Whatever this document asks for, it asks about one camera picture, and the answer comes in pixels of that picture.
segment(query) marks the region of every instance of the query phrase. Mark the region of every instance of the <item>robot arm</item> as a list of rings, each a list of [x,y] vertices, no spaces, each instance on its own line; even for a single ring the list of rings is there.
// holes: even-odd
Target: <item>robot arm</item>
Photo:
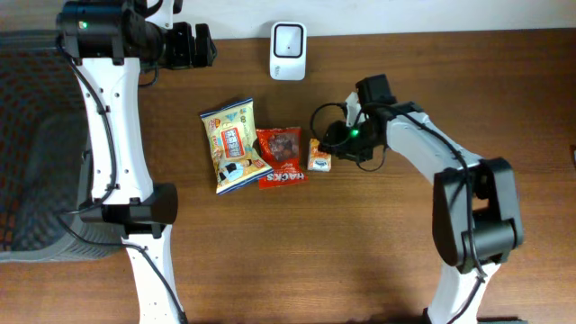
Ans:
[[[338,104],[347,122],[332,123],[320,149],[362,163],[372,158],[374,147],[384,145],[434,186],[433,237],[443,265],[425,320],[476,322],[486,284],[524,237],[511,166],[502,158],[486,160],[467,151],[417,104],[397,103],[386,76],[368,77],[356,88],[346,103]],[[488,207],[472,211],[472,194],[488,200]]]
[[[196,25],[194,37],[190,24],[173,23],[182,4],[67,2],[58,16],[57,45],[78,77],[92,143],[92,197],[80,206],[80,217],[117,224],[124,244],[145,248],[146,255],[128,249],[140,323],[187,322],[170,255],[176,188],[153,184],[138,113],[142,69],[202,68],[216,57],[207,25]]]

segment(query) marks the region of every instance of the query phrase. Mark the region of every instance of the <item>gray mesh chair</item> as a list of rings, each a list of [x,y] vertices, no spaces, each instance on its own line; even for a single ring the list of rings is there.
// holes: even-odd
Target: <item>gray mesh chair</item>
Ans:
[[[88,260],[118,250],[78,242],[56,220],[86,198],[91,162],[82,159],[84,101],[55,36],[0,33],[0,262]],[[120,243],[110,225],[61,218],[86,239]]]

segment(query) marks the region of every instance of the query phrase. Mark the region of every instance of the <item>white device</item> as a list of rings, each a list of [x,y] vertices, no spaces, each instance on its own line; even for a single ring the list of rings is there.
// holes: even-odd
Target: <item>white device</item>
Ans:
[[[298,81],[306,75],[306,26],[277,22],[270,36],[270,77]]]

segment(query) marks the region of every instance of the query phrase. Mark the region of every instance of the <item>yellow snack bag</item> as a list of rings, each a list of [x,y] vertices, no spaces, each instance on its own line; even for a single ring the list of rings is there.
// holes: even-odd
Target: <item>yellow snack bag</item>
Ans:
[[[274,172],[252,148],[257,139],[252,98],[200,117],[210,142],[216,194],[229,193]]]

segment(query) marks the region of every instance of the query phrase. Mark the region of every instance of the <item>wooden table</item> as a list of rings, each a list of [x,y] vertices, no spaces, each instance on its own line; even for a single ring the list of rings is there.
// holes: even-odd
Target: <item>wooden table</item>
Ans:
[[[268,42],[217,41],[214,67],[162,71],[139,93],[149,170],[178,187],[172,251],[189,320],[388,319],[418,315],[431,302],[440,267],[432,188],[403,157],[389,153],[373,174],[334,161],[307,184],[215,194],[198,112],[252,96],[256,126],[302,126],[305,143],[314,108],[380,73],[458,143],[503,156],[516,170],[526,242],[490,282],[480,315],[576,320],[574,30],[311,38],[302,82],[268,76]],[[0,278],[2,322],[138,321],[125,252],[0,265]]]

